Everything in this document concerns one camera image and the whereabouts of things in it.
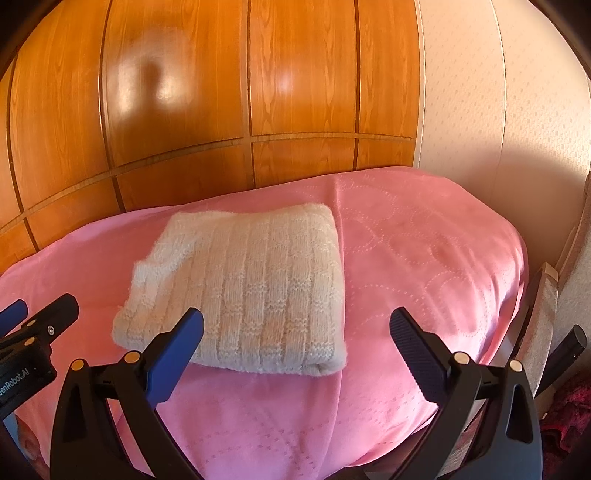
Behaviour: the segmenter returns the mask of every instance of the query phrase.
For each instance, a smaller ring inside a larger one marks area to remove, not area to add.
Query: white knit sweater
[[[346,362],[344,289],[335,222],[325,205],[177,213],[135,264],[113,339],[143,350],[196,307],[205,333],[191,361],[329,375]]]

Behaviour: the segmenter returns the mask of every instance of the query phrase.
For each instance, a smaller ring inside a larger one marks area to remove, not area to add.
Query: wood grain
[[[240,145],[177,157],[118,176],[127,211],[180,205],[249,190],[252,164]]]
[[[33,243],[23,222],[0,236],[0,275],[19,260],[35,253]]]
[[[8,156],[8,87],[14,62],[0,80],[0,227],[21,213],[12,184]]]
[[[108,5],[60,3],[19,52],[10,133],[25,209],[108,169],[97,88]]]
[[[354,131],[353,1],[252,0],[250,85],[253,135]]]
[[[310,138],[252,144],[257,187],[353,170],[355,140]]]
[[[414,145],[409,140],[359,140],[357,170],[392,165],[412,167]]]
[[[105,122],[121,165],[243,135],[241,0],[113,0]]]
[[[419,50],[414,0],[359,0],[359,131],[415,138]]]
[[[44,248],[87,223],[118,213],[113,183],[105,179],[50,203],[28,221],[37,245]]]

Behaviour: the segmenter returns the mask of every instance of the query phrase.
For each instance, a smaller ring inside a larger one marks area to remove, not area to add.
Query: cable knit pattern
[[[113,339],[143,350],[189,307],[205,333],[191,361],[258,373],[329,375],[346,362],[343,271],[332,212],[177,213],[135,264]]]

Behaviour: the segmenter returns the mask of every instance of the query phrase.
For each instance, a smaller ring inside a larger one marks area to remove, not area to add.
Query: pink bedspread
[[[53,344],[57,381],[17,411],[45,458],[70,362],[104,364],[124,353],[111,340],[112,319],[134,262],[173,213],[306,202],[329,205],[339,231],[347,367],[312,378],[190,364],[158,412],[205,478],[322,479],[380,457],[424,424],[434,405],[423,400],[388,333],[398,306],[450,350],[492,358],[527,278],[525,249],[509,222],[448,180],[389,167],[126,213],[71,233],[0,277],[0,308],[23,298],[36,312],[64,292],[80,304],[80,319]],[[115,420],[134,464],[145,465],[118,411]]]

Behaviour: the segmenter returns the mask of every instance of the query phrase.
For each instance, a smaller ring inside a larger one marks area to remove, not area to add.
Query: screw
[[[139,352],[131,351],[125,354],[125,362],[128,364],[134,364],[139,360]]]
[[[509,367],[511,367],[514,372],[521,372],[523,370],[523,365],[519,360],[511,360],[511,362],[509,362]]]
[[[470,355],[464,352],[456,352],[453,354],[453,359],[460,365],[467,365],[470,363]]]
[[[70,367],[75,372],[77,372],[78,370],[82,370],[82,367],[84,367],[84,360],[74,360]]]

